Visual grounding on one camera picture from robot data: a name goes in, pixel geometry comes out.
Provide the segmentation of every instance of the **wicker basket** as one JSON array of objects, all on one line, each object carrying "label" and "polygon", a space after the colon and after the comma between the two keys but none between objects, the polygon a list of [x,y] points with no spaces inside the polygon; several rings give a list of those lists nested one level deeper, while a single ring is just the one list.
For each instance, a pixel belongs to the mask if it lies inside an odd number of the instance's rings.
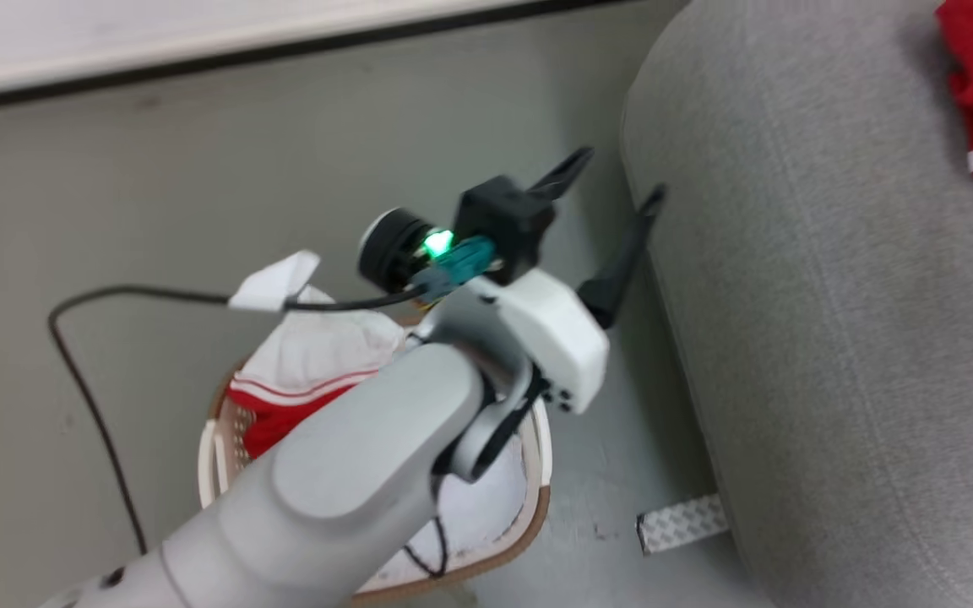
[{"label": "wicker basket", "polygon": [[[209,408],[209,419],[201,432],[198,450],[198,491],[201,507],[208,507],[235,482],[244,467],[250,464],[242,435],[254,423],[254,414],[240,408],[225,397],[233,373],[228,374]],[[551,501],[552,447],[551,428],[542,403],[534,405],[533,415],[525,420],[519,431],[521,454],[528,487],[525,503],[513,524],[489,546],[474,551],[459,551],[449,558],[448,574],[430,580],[425,574],[410,574],[405,578],[375,576],[356,593],[352,604],[367,601],[391,601],[435,589],[439,585],[454,584],[486,573],[511,562],[540,533]]]}]

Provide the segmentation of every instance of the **black cable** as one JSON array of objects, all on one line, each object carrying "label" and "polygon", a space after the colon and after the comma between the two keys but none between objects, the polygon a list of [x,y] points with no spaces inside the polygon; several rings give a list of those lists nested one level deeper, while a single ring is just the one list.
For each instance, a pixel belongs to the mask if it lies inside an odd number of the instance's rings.
[{"label": "black cable", "polygon": [[438,578],[443,578],[445,573],[448,572],[448,539],[445,538],[445,527],[441,524],[441,517],[435,517],[433,519],[433,528],[438,532],[438,544],[441,546],[441,563],[438,569],[432,569],[426,562],[422,561],[422,558],[416,554],[416,550],[405,544],[405,554],[408,558],[415,562],[420,570],[426,573],[426,576],[433,578],[433,580],[438,580]]},{"label": "black cable", "polygon": [[[375,297],[373,300],[335,301],[331,304],[286,301],[283,309],[286,311],[291,309],[291,311],[314,312],[361,311],[362,309],[368,308],[389,307],[389,305],[399,304],[402,301],[413,300],[421,296],[423,291],[422,288],[415,288],[393,294],[392,296]],[[73,355],[70,354],[70,350],[66,346],[62,329],[58,327],[59,318],[62,318],[62,315],[71,311],[71,309],[80,307],[82,304],[88,304],[90,301],[103,300],[105,297],[113,296],[154,297],[154,299],[160,300],[192,301],[197,304],[213,304],[220,305],[221,307],[227,307],[228,301],[231,298],[215,293],[149,287],[149,285],[112,285],[111,287],[86,291],[78,296],[69,297],[67,300],[59,303],[57,307],[52,308],[50,314],[47,315],[47,328],[51,332],[51,340],[55,343],[55,349],[58,349],[58,355],[62,357],[66,369],[69,370],[70,377],[73,378],[73,383],[80,390],[85,407],[89,409],[92,420],[96,423],[96,430],[100,432],[100,439],[104,443],[107,458],[111,461],[111,469],[115,472],[116,484],[119,485],[119,496],[122,497],[122,505],[127,509],[127,516],[130,517],[130,526],[133,528],[134,541],[138,544],[139,553],[145,555],[148,553],[148,543],[145,541],[145,532],[142,529],[142,524],[138,517],[138,509],[134,507],[133,498],[130,496],[127,477],[122,472],[122,463],[119,461],[119,454],[115,449],[115,443],[111,441],[111,433],[107,430],[107,423],[104,422],[104,416],[100,413],[100,407],[96,405],[96,399],[92,395],[92,389],[89,388],[88,382],[84,380],[77,361],[74,360]]]},{"label": "black cable", "polygon": [[426,293],[425,287],[416,287],[391,296],[374,297],[371,300],[333,301],[331,304],[317,304],[313,301],[285,301],[286,311],[341,312],[363,311],[363,309],[392,307],[402,301],[414,300]]}]

